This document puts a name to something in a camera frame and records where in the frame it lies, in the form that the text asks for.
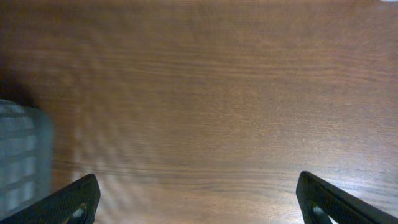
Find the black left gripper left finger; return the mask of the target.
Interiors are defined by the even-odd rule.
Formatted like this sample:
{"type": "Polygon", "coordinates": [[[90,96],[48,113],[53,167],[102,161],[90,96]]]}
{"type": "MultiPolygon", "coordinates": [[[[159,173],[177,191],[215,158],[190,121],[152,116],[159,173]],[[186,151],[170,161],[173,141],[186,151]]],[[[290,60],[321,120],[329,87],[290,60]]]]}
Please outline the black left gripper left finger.
{"type": "Polygon", "coordinates": [[[88,174],[4,218],[1,224],[93,224],[100,198],[97,178],[88,174]]]}

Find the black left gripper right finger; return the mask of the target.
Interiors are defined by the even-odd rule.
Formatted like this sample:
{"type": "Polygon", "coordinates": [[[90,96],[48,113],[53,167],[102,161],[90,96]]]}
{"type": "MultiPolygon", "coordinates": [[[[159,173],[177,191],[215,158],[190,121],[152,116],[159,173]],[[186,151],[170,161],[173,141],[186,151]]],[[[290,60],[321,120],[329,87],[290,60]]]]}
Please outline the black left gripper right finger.
{"type": "Polygon", "coordinates": [[[296,196],[304,223],[397,223],[397,218],[318,176],[300,173],[296,196]]]}

